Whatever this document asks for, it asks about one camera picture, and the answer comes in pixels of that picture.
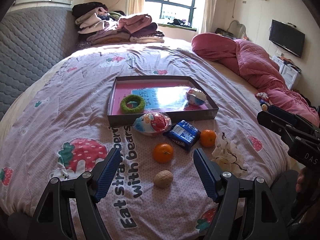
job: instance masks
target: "person's hand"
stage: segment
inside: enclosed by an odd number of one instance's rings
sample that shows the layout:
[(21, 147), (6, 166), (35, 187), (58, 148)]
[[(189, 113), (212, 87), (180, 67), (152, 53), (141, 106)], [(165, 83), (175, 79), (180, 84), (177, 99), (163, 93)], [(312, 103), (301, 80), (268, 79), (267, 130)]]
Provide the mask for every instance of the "person's hand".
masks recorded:
[(297, 178), (297, 185), (296, 185), (296, 192), (301, 192), (302, 191), (302, 184), (304, 181), (304, 174), (305, 174), (306, 168), (303, 168), (298, 175)]

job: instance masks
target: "wall outlet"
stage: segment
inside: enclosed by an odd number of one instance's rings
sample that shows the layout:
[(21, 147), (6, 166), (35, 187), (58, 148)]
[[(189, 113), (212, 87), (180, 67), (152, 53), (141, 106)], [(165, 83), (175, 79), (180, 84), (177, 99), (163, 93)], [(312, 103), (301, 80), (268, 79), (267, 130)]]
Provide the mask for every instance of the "wall outlet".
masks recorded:
[(283, 53), (279, 49), (276, 50), (275, 54), (278, 57), (282, 57), (283, 56)]

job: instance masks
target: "window sill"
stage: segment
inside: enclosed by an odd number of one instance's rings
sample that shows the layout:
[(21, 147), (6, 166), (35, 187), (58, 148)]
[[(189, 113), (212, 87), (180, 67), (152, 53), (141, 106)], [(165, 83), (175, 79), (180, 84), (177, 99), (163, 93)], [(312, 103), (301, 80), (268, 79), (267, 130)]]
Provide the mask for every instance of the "window sill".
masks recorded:
[(169, 28), (178, 28), (178, 29), (188, 30), (188, 31), (192, 31), (192, 32), (196, 32), (197, 31), (196, 28), (187, 28), (187, 27), (183, 27), (183, 26), (163, 24), (163, 23), (158, 23), (158, 26), (169, 27)]

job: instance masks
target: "green scrunchie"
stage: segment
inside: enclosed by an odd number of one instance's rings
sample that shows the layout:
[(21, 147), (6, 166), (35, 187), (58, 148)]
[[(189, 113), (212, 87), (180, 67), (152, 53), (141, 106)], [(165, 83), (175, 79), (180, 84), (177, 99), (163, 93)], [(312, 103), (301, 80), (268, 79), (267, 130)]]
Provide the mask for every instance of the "green scrunchie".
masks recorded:
[[(138, 103), (138, 106), (135, 108), (129, 108), (127, 103), (134, 101)], [(144, 107), (146, 106), (145, 100), (138, 95), (128, 95), (124, 99), (122, 99), (120, 103), (120, 109), (124, 114), (139, 114), (143, 112)]]

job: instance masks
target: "barcode label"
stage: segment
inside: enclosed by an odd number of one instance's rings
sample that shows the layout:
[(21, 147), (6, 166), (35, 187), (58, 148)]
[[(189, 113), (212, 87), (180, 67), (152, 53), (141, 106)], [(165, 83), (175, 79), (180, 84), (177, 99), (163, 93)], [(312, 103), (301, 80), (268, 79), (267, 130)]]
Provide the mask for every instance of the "barcode label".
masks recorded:
[(182, 133), (185, 131), (182, 127), (176, 125), (172, 131), (178, 135), (182, 135)]

